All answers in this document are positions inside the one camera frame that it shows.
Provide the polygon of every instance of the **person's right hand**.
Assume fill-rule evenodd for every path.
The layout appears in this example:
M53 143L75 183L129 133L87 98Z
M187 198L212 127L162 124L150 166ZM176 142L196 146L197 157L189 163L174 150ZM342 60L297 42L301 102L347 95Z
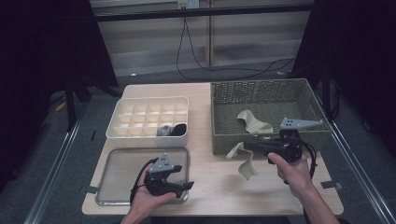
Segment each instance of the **person's right hand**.
M304 193L309 189L314 188L304 153L299 161L293 163L287 163L273 152L268 154L268 158L276 164L277 175L288 181L291 193L298 199L304 197Z

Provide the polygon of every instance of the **light wood tabletop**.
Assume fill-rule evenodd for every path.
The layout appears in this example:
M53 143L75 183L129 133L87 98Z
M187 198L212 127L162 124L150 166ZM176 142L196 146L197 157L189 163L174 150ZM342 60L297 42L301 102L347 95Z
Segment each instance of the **light wood tabletop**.
M247 155L238 155L232 161L225 155L213 155L210 83L130 85L125 88L122 98L170 96L189 99L186 148L191 156L190 181L195 184L186 202L160 205L153 216L289 216L303 213L300 202L277 176L276 167L269 164L264 156L253 161L259 174L246 180L238 173L238 167ZM91 186L99 186L108 153L114 148L107 139ZM331 180L320 153L317 164L314 185L332 211L336 215L342 214L344 206L336 189L324 189L320 185ZM128 210L127 205L99 205L95 194L90 193L82 205L82 212L86 215L125 215Z

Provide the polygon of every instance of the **person's left hand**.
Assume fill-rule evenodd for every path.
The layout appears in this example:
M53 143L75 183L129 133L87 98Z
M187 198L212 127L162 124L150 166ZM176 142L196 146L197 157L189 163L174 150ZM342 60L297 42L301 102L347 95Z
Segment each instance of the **person's left hand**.
M149 167L147 167L143 172L142 176L139 179L139 182L137 183L137 186L142 186L145 184L144 180L148 171ZM128 214L122 220L121 224L139 223L145 217L148 217L158 205L162 203L168 203L175 198L176 194L173 192L166 193L161 196L154 196L149 193L148 189L145 186L142 186L137 189L132 206Z

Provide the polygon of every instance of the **gray plastic part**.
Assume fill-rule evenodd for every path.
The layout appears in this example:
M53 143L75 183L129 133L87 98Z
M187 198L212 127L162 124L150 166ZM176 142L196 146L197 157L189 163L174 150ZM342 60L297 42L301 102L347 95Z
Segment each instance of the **gray plastic part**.
M169 159L168 155L163 153L163 155L151 166L149 169L150 173L157 173L162 171L169 171L174 169L174 164Z
M303 120L303 119L287 119L284 118L280 123L281 130L301 130L306 128L317 127L323 124L323 120Z

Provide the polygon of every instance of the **stainless steel tray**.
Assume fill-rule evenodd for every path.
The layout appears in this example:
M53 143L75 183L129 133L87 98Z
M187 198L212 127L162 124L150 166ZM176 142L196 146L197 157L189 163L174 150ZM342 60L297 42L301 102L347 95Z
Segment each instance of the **stainless steel tray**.
M105 170L96 194L100 205L129 205L129 198L134 182L146 162L166 152L174 165L183 168L168 177L170 183L182 185L189 182L190 154L184 147L178 148L116 148L106 161ZM184 203L189 196L184 191L179 199L169 203Z

